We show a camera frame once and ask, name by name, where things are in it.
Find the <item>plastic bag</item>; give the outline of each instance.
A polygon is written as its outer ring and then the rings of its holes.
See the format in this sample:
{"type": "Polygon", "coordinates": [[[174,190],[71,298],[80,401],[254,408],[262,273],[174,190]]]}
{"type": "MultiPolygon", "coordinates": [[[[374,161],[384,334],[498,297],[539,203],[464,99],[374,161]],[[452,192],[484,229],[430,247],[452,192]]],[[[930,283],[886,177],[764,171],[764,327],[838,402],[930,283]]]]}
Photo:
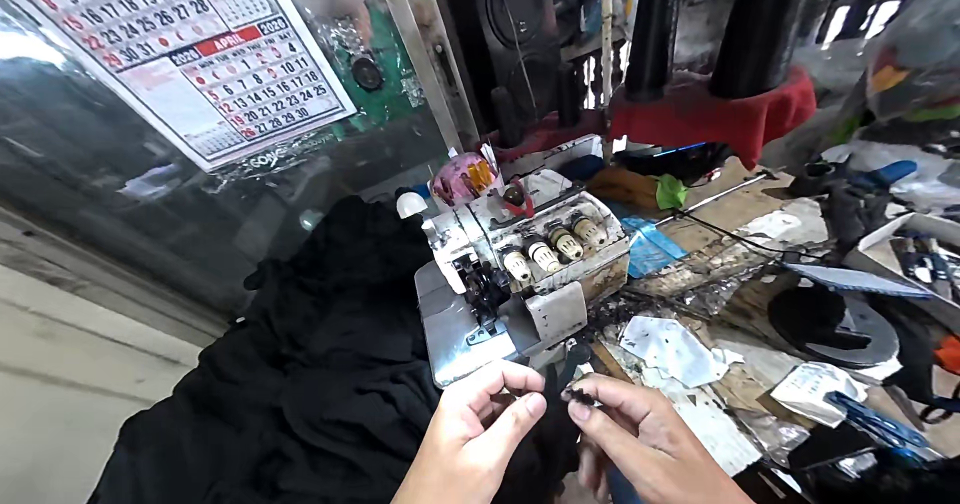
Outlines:
{"type": "Polygon", "coordinates": [[[787,456],[810,437],[810,431],[806,428],[778,419],[769,413],[739,408],[731,410],[750,430],[763,453],[780,466],[789,467],[787,456]]]}
{"type": "Polygon", "coordinates": [[[915,0],[879,38],[867,83],[877,118],[960,116],[960,0],[915,0]]]}
{"type": "Polygon", "coordinates": [[[927,153],[915,145],[854,140],[822,153],[832,163],[843,163],[859,172],[868,172],[897,161],[913,161],[917,171],[896,181],[890,193],[921,208],[942,210],[960,202],[960,179],[955,175],[960,161],[927,153]]]}

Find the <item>red cloth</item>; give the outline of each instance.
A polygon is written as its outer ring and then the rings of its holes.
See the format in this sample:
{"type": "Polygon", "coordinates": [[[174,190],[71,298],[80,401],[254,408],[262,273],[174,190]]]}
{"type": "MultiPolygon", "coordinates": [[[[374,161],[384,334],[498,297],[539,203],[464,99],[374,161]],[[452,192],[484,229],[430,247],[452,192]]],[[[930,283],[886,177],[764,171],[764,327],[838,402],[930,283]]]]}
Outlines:
{"type": "Polygon", "coordinates": [[[510,161],[515,161],[525,155],[553,149],[562,143],[577,140],[582,136],[602,135],[604,125],[603,112],[599,110],[582,110],[580,112],[580,122],[573,127],[559,127],[557,113],[551,112],[527,128],[523,135],[523,142],[517,147],[498,147],[500,132],[493,131],[481,137],[478,142],[466,146],[465,149],[480,151],[480,146],[489,141],[490,145],[493,146],[493,155],[496,157],[498,164],[510,163],[510,161]]]}
{"type": "Polygon", "coordinates": [[[799,67],[786,81],[756,97],[726,100],[710,95],[710,79],[676,73],[663,99],[631,103],[618,93],[610,105],[608,140],[681,147],[699,142],[725,142],[747,169],[761,157],[763,144],[780,138],[810,119],[817,110],[813,83],[799,67]]]}

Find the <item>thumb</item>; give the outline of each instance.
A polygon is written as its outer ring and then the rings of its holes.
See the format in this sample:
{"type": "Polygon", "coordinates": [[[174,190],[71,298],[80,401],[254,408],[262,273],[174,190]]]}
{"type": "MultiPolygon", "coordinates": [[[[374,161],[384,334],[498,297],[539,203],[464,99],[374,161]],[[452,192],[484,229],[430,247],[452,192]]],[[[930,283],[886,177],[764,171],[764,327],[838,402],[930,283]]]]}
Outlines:
{"type": "Polygon", "coordinates": [[[567,405],[570,419],[596,442],[616,467],[634,485],[639,485],[646,466],[656,458],[657,450],[643,445],[633,434],[618,425],[605,412],[577,401],[567,405]]]}
{"type": "Polygon", "coordinates": [[[506,467],[523,436],[544,417],[544,412],[546,399],[543,395],[527,393],[513,401],[482,435],[475,437],[466,446],[483,448],[491,459],[506,467]]]}

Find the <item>wire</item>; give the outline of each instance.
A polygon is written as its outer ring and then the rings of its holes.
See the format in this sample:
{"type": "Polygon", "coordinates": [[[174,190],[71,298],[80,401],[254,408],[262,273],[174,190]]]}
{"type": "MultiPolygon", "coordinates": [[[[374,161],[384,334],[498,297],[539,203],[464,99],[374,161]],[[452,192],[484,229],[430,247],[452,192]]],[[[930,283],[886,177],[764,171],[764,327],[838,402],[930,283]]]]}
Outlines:
{"type": "Polygon", "coordinates": [[[707,228],[710,228],[711,230],[714,230],[715,232],[718,232],[718,233],[723,234],[723,235],[725,235],[725,236],[730,236],[731,238],[733,238],[733,239],[735,239],[735,240],[737,240],[737,241],[740,241],[741,243],[746,243],[746,244],[748,244],[748,245],[752,245],[753,247],[756,247],[756,248],[758,248],[758,249],[762,249],[762,250],[765,250],[765,251],[771,251],[771,252],[774,252],[774,253],[797,254],[797,255],[800,255],[800,256],[806,256],[806,257],[808,257],[808,258],[814,258],[814,259],[816,259],[816,260],[823,260],[823,259],[825,258],[825,257],[823,257],[823,256],[817,256],[817,255],[810,254],[810,253],[808,253],[808,252],[806,252],[806,251],[792,251],[792,250],[789,250],[789,249],[774,249],[774,248],[772,248],[772,247],[766,247],[766,246],[763,246],[763,245],[761,245],[761,244],[759,244],[759,243],[756,243],[756,242],[754,242],[754,241],[751,241],[751,240],[748,240],[748,239],[743,238],[743,237],[741,237],[741,236],[738,236],[737,234],[734,234],[733,232],[728,232],[728,231],[724,230],[723,228],[720,228],[719,226],[716,226],[716,225],[714,225],[714,224],[710,224],[709,222],[706,222],[706,221],[703,220],[702,218],[697,218],[697,217],[695,217],[695,216],[693,216],[693,215],[690,215],[689,213],[685,212],[684,210],[674,210],[674,213],[677,214],[677,215],[680,215],[680,216],[682,216],[682,217],[684,217],[684,218],[688,218],[688,219],[690,219],[690,220],[692,220],[692,221],[694,221],[694,222],[698,222],[698,223],[702,224],[702,226],[705,226],[705,227],[707,227],[707,228]]]}
{"type": "Polygon", "coordinates": [[[537,99],[534,97],[534,87],[530,85],[530,76],[527,74],[527,64],[523,60],[523,50],[521,50],[521,39],[517,34],[517,24],[514,22],[514,15],[510,12],[510,3],[503,0],[503,7],[507,9],[507,19],[510,19],[510,29],[513,30],[513,45],[516,46],[516,53],[520,55],[520,70],[523,71],[523,80],[527,83],[527,92],[530,93],[530,105],[533,106],[533,116],[537,117],[537,99]]]}

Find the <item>speaker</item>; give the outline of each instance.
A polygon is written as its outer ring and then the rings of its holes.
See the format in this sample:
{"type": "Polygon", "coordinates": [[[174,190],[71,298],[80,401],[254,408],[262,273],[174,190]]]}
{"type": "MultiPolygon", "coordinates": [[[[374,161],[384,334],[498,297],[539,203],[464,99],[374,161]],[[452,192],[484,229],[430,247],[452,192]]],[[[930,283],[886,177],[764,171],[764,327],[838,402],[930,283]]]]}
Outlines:
{"type": "Polygon", "coordinates": [[[521,126],[556,110],[560,45],[553,0],[438,2],[481,133],[500,128],[491,98],[496,88],[507,91],[521,126]]]}

